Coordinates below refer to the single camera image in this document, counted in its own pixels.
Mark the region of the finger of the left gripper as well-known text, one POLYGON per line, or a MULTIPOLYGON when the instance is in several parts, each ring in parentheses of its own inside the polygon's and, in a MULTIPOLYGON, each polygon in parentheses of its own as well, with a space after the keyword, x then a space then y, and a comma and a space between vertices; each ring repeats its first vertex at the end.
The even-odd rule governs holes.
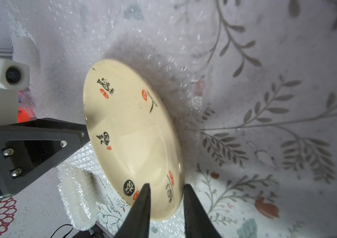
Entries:
POLYGON ((89 141, 86 125, 55 119, 0 126, 0 199, 18 194, 89 141))

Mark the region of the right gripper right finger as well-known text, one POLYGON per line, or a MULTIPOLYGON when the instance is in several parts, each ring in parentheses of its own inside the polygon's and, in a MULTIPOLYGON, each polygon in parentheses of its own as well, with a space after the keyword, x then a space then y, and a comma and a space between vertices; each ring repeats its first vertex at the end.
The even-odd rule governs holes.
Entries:
POLYGON ((190 184, 184 186, 184 219, 186 238, 221 238, 193 187, 190 184))

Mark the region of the cream dinner plate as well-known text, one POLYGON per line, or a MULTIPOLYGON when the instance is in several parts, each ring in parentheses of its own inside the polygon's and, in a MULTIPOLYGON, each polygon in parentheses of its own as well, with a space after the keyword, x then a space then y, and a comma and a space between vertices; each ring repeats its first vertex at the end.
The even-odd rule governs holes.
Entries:
POLYGON ((133 68, 102 59, 88 71, 83 107, 93 150, 107 179, 128 204, 151 188, 151 219, 179 208, 184 166, 173 123, 162 101, 133 68))

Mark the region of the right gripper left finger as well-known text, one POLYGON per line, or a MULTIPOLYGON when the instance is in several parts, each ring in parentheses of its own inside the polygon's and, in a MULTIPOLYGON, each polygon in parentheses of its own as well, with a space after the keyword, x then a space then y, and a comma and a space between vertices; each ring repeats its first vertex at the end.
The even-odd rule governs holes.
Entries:
POLYGON ((150 184, 146 183, 114 238, 148 238, 150 214, 151 188, 150 184))

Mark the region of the bubble plate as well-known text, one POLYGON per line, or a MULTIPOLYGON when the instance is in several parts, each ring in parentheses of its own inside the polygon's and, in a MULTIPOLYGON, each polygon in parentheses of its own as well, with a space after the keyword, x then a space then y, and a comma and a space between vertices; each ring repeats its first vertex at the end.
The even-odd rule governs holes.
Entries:
POLYGON ((96 190, 92 175, 105 178, 105 173, 89 142, 57 166, 58 190, 74 229, 86 231, 97 220, 96 190))

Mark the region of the bubble wrap sheet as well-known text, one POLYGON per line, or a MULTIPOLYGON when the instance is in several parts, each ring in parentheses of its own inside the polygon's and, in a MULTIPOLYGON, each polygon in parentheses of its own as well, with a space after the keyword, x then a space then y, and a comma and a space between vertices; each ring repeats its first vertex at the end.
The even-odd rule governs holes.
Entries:
POLYGON ((90 67, 115 59, 134 68, 157 92, 183 146, 193 146, 202 102, 194 85, 203 74, 200 26, 205 2, 6 1, 25 31, 14 59, 28 64, 38 118, 83 123, 83 85, 90 67))

